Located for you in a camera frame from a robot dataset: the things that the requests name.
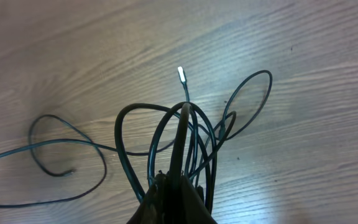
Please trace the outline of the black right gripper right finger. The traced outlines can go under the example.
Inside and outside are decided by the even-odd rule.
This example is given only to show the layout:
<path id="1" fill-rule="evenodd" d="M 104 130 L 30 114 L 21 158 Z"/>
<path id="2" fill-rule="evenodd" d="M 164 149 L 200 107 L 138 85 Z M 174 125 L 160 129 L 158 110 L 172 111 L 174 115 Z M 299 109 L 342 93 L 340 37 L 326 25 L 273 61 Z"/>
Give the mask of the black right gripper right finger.
<path id="1" fill-rule="evenodd" d="M 204 204 L 204 188 L 194 188 L 188 177 L 181 176 L 180 223 L 217 224 Z"/>

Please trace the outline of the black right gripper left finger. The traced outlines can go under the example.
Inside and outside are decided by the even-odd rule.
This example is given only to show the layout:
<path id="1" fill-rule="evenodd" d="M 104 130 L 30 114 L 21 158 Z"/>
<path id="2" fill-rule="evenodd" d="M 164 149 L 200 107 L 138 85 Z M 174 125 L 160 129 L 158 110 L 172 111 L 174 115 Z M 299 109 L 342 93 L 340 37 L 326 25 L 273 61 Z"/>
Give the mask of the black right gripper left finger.
<path id="1" fill-rule="evenodd" d="M 167 189 L 167 175 L 157 174 L 143 201 L 127 224 L 164 224 Z"/>

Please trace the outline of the black cable white plug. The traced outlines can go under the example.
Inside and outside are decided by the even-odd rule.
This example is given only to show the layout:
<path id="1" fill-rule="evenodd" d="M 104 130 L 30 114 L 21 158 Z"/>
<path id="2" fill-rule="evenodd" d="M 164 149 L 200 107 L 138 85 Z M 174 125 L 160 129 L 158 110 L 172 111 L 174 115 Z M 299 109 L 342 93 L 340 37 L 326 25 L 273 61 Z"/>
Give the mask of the black cable white plug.
<path id="1" fill-rule="evenodd" d="M 152 185 L 152 181 L 157 175 L 155 174 L 155 156 L 157 154 L 157 146 L 163 129 L 170 118 L 172 116 L 176 116 L 177 111 L 180 110 L 181 113 L 178 115 L 180 121 L 177 128 L 177 134 L 173 140 L 170 169 L 166 173 L 168 178 L 168 189 L 165 196 L 165 223 L 180 223 L 181 176 L 188 177 L 190 180 L 191 171 L 198 168 L 200 159 L 203 156 L 209 156 L 212 153 L 210 142 L 206 147 L 204 146 L 206 139 L 208 138 L 208 134 L 201 128 L 202 126 L 207 131 L 212 131 L 212 126 L 201 109 L 190 103 L 186 75 L 182 67 L 178 67 L 178 75 L 185 91 L 186 102 L 179 103 L 167 110 L 167 113 L 158 124 L 150 145 L 147 165 L 147 177 L 149 178 L 150 187 Z M 209 174 L 209 171 L 206 172 L 203 169 L 200 172 L 198 183 L 195 183 L 196 179 L 190 180 L 190 182 L 194 188 L 199 185 L 204 188 L 204 204 L 211 214 L 214 187 L 211 188 L 206 185 L 206 174 Z"/>

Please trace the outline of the black cable small plug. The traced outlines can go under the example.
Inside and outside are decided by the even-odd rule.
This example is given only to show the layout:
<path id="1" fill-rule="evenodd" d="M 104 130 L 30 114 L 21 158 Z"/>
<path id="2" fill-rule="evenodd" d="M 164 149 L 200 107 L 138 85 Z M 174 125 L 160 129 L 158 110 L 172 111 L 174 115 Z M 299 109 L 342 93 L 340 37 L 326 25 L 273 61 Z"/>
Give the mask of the black cable small plug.
<path id="1" fill-rule="evenodd" d="M 245 125 L 243 125 L 239 130 L 237 130 L 234 134 L 231 134 L 231 129 L 234 126 L 235 120 L 236 120 L 236 112 L 231 111 L 229 112 L 229 107 L 231 103 L 234 101 L 236 95 L 240 92 L 241 88 L 252 78 L 256 77 L 257 75 L 261 74 L 267 74 L 269 78 L 268 88 L 264 95 L 263 100 L 261 101 L 258 109 L 256 112 L 252 115 L 250 120 L 246 122 Z M 196 179 L 196 184 L 199 181 L 200 172 L 204 169 L 206 172 L 209 171 L 208 174 L 206 174 L 206 185 L 210 186 L 211 188 L 215 185 L 216 180 L 216 162 L 217 162 L 217 154 L 221 146 L 228 140 L 232 139 L 233 137 L 237 136 L 240 132 L 242 132 L 246 127 L 248 127 L 251 122 L 253 122 L 254 119 L 259 115 L 259 113 L 262 111 L 263 107 L 265 106 L 273 84 L 273 76 L 272 73 L 268 70 L 261 70 L 258 72 L 253 73 L 249 77 L 247 77 L 239 86 L 235 89 L 233 94 L 231 95 L 230 99 L 227 101 L 222 119 L 217 123 L 217 125 L 213 128 L 213 130 L 206 130 L 204 127 L 201 126 L 202 130 L 204 130 L 208 134 L 208 138 L 206 139 L 205 147 L 208 145 L 208 143 L 211 143 L 212 147 L 212 153 L 209 156 L 203 156 L 200 159 L 200 164 L 197 169 L 194 169 L 191 171 L 190 180 Z"/>

